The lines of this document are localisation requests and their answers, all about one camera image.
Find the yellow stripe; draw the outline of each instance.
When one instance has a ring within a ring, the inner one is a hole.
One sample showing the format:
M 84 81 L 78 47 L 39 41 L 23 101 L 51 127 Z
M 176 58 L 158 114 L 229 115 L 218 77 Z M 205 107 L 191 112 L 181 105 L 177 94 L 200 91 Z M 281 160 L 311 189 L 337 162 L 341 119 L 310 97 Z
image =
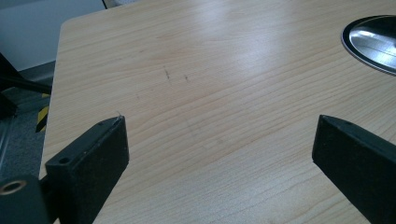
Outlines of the yellow stripe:
M 40 112 L 38 112 L 37 124 L 38 124 L 44 117 L 46 117 L 46 115 L 48 115 L 49 109 L 50 109 L 50 107 L 47 105 L 46 107 L 42 108 L 42 109 L 40 110 Z M 44 128 L 41 129 L 40 132 L 44 132 L 44 131 L 46 130 L 46 127 L 47 127 L 47 125 L 44 126 Z

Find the dark mark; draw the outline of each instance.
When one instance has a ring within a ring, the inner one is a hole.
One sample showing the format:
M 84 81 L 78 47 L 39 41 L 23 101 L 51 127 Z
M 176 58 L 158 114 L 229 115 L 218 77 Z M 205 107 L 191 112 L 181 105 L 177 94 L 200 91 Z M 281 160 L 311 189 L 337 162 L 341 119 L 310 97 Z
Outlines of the dark mark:
M 168 71 L 166 70 L 165 66 L 163 67 L 163 70 L 165 70 L 166 77 L 167 77 L 167 78 L 168 78 L 168 80 L 169 80 L 169 79 L 170 79 L 170 77 L 169 77 L 169 73 L 168 73 Z

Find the metal ring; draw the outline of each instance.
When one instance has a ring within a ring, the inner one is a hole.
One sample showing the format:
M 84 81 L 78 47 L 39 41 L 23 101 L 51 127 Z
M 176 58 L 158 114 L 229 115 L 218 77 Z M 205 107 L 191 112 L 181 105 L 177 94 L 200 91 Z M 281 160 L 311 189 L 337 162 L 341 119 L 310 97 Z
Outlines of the metal ring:
M 27 182 L 25 180 L 14 180 L 11 181 L 0 188 L 0 195 L 13 194 L 26 186 Z
M 364 55 L 362 52 L 360 52 L 352 43 L 350 39 L 350 34 L 354 29 L 361 27 L 364 27 L 363 24 L 369 22 L 369 21 L 377 21 L 377 20 L 384 20 L 386 18 L 394 18 L 394 16 L 389 16 L 389 15 L 383 15 L 383 16 L 373 16 L 373 17 L 367 17 L 363 19 L 359 19 L 357 21 L 353 21 L 350 23 L 343 31 L 341 35 L 341 40 L 346 48 L 346 50 L 356 59 L 361 61 L 362 63 L 365 63 L 366 65 L 369 65 L 370 67 L 373 67 L 374 69 L 377 69 L 381 72 L 385 72 L 387 74 L 396 76 L 396 69 L 394 67 L 387 66 L 386 64 L 379 63 L 372 58 L 367 57 Z

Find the wood grain surface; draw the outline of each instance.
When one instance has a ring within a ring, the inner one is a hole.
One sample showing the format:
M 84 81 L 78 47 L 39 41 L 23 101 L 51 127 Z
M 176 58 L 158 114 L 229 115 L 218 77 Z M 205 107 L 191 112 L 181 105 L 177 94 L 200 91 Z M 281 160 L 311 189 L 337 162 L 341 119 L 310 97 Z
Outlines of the wood grain surface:
M 43 164 L 121 113 L 131 160 L 95 223 L 366 223 L 311 152 L 320 114 L 396 143 L 396 77 L 340 40 L 395 5 L 143 0 L 72 19 Z

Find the gray floor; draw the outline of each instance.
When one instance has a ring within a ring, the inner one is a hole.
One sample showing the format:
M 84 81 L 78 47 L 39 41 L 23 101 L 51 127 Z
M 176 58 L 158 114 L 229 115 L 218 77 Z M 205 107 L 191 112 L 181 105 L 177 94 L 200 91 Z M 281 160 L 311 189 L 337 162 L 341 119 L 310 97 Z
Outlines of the gray floor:
M 21 71 L 26 79 L 51 84 L 55 63 Z M 38 176 L 45 132 L 36 133 L 38 111 L 50 104 L 41 93 L 11 88 L 2 93 L 18 106 L 17 115 L 0 120 L 0 180 Z

